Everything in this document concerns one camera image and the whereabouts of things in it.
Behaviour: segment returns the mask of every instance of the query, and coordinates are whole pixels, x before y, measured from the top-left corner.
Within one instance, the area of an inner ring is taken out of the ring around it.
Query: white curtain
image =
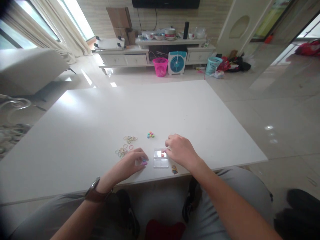
[[[57,0],[31,0],[61,42],[76,56],[92,55],[87,42]]]
[[[39,48],[56,50],[68,64],[76,62],[75,56],[65,46],[53,39],[15,1],[10,2],[2,20]]]

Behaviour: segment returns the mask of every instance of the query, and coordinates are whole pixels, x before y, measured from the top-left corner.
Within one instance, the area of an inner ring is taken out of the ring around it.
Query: black shoe
[[[188,196],[182,208],[182,217],[186,223],[189,222],[189,216],[191,215],[191,212],[193,212],[197,208],[200,196],[200,185],[197,182],[197,180],[194,177],[192,177],[189,183]]]
[[[116,195],[119,198],[121,214],[127,224],[127,228],[132,231],[132,235],[137,239],[140,233],[140,225],[131,207],[129,194],[121,189],[116,192]]]

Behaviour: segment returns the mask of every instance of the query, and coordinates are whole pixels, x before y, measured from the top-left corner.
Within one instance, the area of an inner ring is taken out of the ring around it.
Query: white sofa
[[[69,67],[53,49],[0,50],[0,93],[33,95]]]

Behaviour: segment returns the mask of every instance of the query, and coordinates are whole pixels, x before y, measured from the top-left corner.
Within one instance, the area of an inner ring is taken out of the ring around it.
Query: small figurine
[[[164,157],[164,154],[165,154],[165,153],[167,153],[167,150],[166,150],[166,149],[162,149],[162,150],[161,150],[161,157]]]
[[[143,159],[142,159],[142,163],[141,163],[141,165],[148,165],[147,160],[143,158]]]
[[[177,174],[177,173],[178,173],[178,170],[177,170],[176,165],[172,165],[172,166],[171,166],[171,169],[172,169],[172,173],[173,173],[173,174]]]

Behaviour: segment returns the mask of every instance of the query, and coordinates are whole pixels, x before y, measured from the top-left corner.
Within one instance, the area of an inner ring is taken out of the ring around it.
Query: pink wastebasket
[[[156,69],[156,75],[158,77],[164,77],[167,74],[168,59],[156,58],[153,60],[154,68]]]

